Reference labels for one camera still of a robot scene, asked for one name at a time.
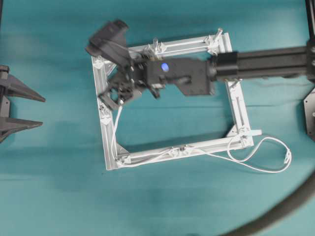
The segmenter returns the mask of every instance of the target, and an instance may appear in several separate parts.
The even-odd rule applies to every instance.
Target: square frame
[[[218,33],[216,35],[208,35],[164,43],[159,43],[158,40],[155,38],[152,44],[131,47],[131,49],[133,51],[140,52],[146,51],[153,54],[153,56],[155,57],[171,57],[201,52],[208,52],[212,55],[216,53],[232,52],[229,34],[227,32],[222,34],[222,29],[218,29]],[[137,56],[137,53],[130,52],[130,56],[132,58],[135,58]],[[92,65],[96,95],[98,96],[99,94],[103,93],[107,88],[108,76],[113,72],[116,65],[102,57],[92,57]],[[225,84],[234,120],[234,125],[227,133],[225,138],[174,146],[174,148],[177,148],[176,149],[177,151],[175,153],[174,152],[166,153],[159,159],[146,161],[143,164],[200,155],[200,152],[196,150],[186,152],[181,151],[179,149],[180,147],[184,147],[186,145],[196,147],[208,153],[226,151],[227,145],[232,137],[237,136],[238,134],[245,131],[251,131],[240,80],[237,80],[235,82],[226,82]],[[139,162],[144,158],[151,159],[156,155],[156,153],[160,153],[164,151],[166,148],[169,149],[172,148],[163,147],[152,150],[129,153],[116,142],[112,111],[108,109],[106,105],[98,97],[97,107],[99,112],[101,133],[103,139],[105,165],[108,171],[125,167],[119,165],[119,163],[116,161],[119,158],[128,158],[130,162]],[[112,145],[111,143],[112,140],[114,143],[113,151],[111,152],[110,148]],[[251,146],[253,146],[252,136],[247,137],[238,136],[233,139],[230,149],[231,150],[244,149]]]

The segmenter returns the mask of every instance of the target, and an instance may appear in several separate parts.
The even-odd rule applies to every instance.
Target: teal fabric background
[[[47,102],[11,98],[12,117],[44,125],[0,145],[1,236],[215,236],[262,214],[315,168],[302,104],[314,86],[301,77],[242,83],[252,128],[292,149],[284,173],[259,174],[208,156],[105,171],[84,48],[117,18],[129,25],[130,45],[218,27],[238,51],[301,46],[309,37],[304,0],[5,0],[0,64]],[[145,93],[123,110],[120,144],[135,151],[222,137],[232,117],[224,85],[216,86],[214,97],[184,97],[172,86],[160,100]],[[266,143],[252,163],[275,168],[283,157],[282,147]],[[261,235],[312,235],[314,211],[312,200]]]

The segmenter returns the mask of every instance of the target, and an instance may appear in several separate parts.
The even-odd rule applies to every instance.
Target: blue light
[[[163,70],[164,72],[169,71],[169,68],[168,68],[168,64],[167,64],[167,63],[162,63],[161,68],[162,68],[162,70]]]

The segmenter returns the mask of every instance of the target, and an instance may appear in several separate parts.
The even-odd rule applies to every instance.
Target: black hose
[[[257,219],[221,236],[249,236],[279,222],[315,194],[315,171],[293,193]]]

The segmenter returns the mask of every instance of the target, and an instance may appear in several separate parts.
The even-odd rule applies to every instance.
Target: white wire
[[[251,168],[253,170],[256,170],[256,171],[260,171],[260,172],[264,172],[264,173],[270,173],[270,174],[275,174],[275,173],[280,173],[280,172],[283,172],[285,171],[291,164],[292,162],[292,156],[291,156],[291,152],[290,151],[287,151],[287,154],[285,156],[285,160],[284,160],[284,163],[285,163],[285,166],[282,167],[281,169],[279,170],[267,170],[267,169],[262,169],[262,168],[258,168],[258,167],[254,167],[254,166],[251,166],[251,165],[248,165],[248,164],[245,164],[243,162],[239,162],[239,161],[234,161],[228,157],[224,157],[224,156],[219,156],[219,155],[214,155],[212,153],[209,153],[209,152],[206,152],[204,150],[201,150],[199,148],[195,148],[195,147],[190,147],[191,149],[193,150],[196,150],[196,151],[199,151],[205,155],[208,155],[208,156],[213,156],[213,157],[217,157],[217,158],[221,158],[221,159],[224,159],[224,160],[227,160],[227,161],[232,161],[234,163],[237,163],[237,164],[240,164],[240,165],[243,165],[243,166],[246,166],[248,168]]]
[[[169,154],[170,152],[172,152],[172,151],[174,151],[174,150],[176,150],[176,149],[179,149],[179,147],[176,147],[176,148],[170,147],[170,148],[168,148],[168,150],[162,152],[162,153],[161,153],[160,155],[158,155],[158,156],[149,158],[149,159],[147,159],[147,160],[145,160],[145,161],[139,161],[138,163],[135,163],[135,164],[127,164],[127,163],[122,163],[122,162],[120,162],[120,164],[121,164],[123,167],[136,167],[136,166],[140,166],[140,165],[143,165],[143,164],[149,164],[149,163],[152,163],[152,162],[155,161],[155,160],[158,160],[158,159],[162,158],[164,155]]]
[[[118,108],[118,113],[117,113],[117,116],[116,116],[116,120],[115,120],[115,123],[114,123],[114,129],[113,129],[113,136],[112,136],[112,142],[111,142],[111,154],[112,156],[114,156],[113,154],[113,145],[114,145],[114,137],[115,137],[115,134],[116,134],[116,130],[117,130],[117,126],[118,126],[118,121],[119,121],[119,118],[120,118],[120,115],[121,115],[121,112],[123,110],[123,107],[120,106]],[[232,161],[234,163],[237,163],[237,164],[240,164],[240,165],[243,165],[243,166],[246,166],[248,168],[251,168],[253,170],[256,170],[256,171],[260,171],[260,172],[264,172],[264,173],[271,173],[271,174],[275,174],[275,173],[280,173],[280,172],[283,172],[285,171],[291,164],[292,162],[292,154],[291,154],[291,150],[289,149],[289,147],[284,143],[282,142],[281,140],[279,139],[276,139],[276,138],[273,138],[273,137],[265,137],[263,138],[257,145],[256,147],[251,151],[251,153],[244,159],[241,159],[241,160],[238,160],[236,159],[235,157],[232,156],[231,152],[230,152],[230,148],[231,148],[231,143],[233,142],[233,140],[238,137],[240,138],[240,135],[236,135],[234,137],[231,138],[231,140],[229,141],[228,145],[227,145],[227,154],[229,156],[228,157],[224,157],[224,156],[219,156],[219,155],[214,155],[210,152],[206,152],[200,148],[197,148],[197,147],[185,147],[185,149],[191,149],[191,150],[196,150],[198,151],[199,153],[202,153],[202,154],[205,154],[205,155],[208,155],[208,156],[212,156],[212,157],[217,157],[217,158],[221,158],[221,159],[224,159],[224,160],[227,160],[227,161]],[[285,148],[286,148],[286,154],[285,154],[285,159],[284,159],[284,166],[281,168],[281,169],[278,169],[278,170],[268,170],[268,169],[262,169],[262,168],[258,168],[258,167],[254,167],[254,166],[251,166],[251,165],[248,165],[248,164],[245,164],[244,162],[245,161],[248,161],[249,159],[251,159],[257,152],[258,148],[260,147],[260,145],[265,141],[265,140],[272,140],[272,141],[275,141],[275,142],[278,142],[280,143],[281,145],[283,145]],[[149,156],[149,155],[158,155],[158,156],[155,156],[155,157],[152,157],[152,158],[149,158],[147,160],[143,160],[143,161],[139,161],[138,163],[123,163],[121,162],[121,160],[117,160],[118,163],[123,166],[123,167],[136,167],[136,166],[140,166],[140,165],[143,165],[143,164],[148,164],[148,163],[151,163],[155,160],[158,160],[160,158],[162,158],[163,156],[165,156],[166,154],[169,154],[170,152],[174,151],[174,150],[177,150],[177,149],[180,149],[179,147],[170,147],[168,148],[167,150],[165,151],[162,151],[162,152],[158,152],[158,153],[152,153],[152,154],[146,154],[146,155],[142,155],[142,156],[138,156],[138,157],[145,157],[145,156]]]
[[[112,156],[114,157],[114,153],[113,153],[113,146],[114,146],[114,138],[115,138],[115,135],[116,135],[116,130],[117,130],[117,126],[118,126],[118,121],[119,121],[119,118],[120,118],[120,115],[122,113],[122,110],[123,110],[123,106],[120,106],[118,108],[118,112],[117,112],[117,116],[116,116],[116,120],[115,120],[115,124],[114,124],[114,129],[113,129],[113,135],[112,135],[112,142],[111,142],[111,146],[110,146],[110,150],[112,152]]]

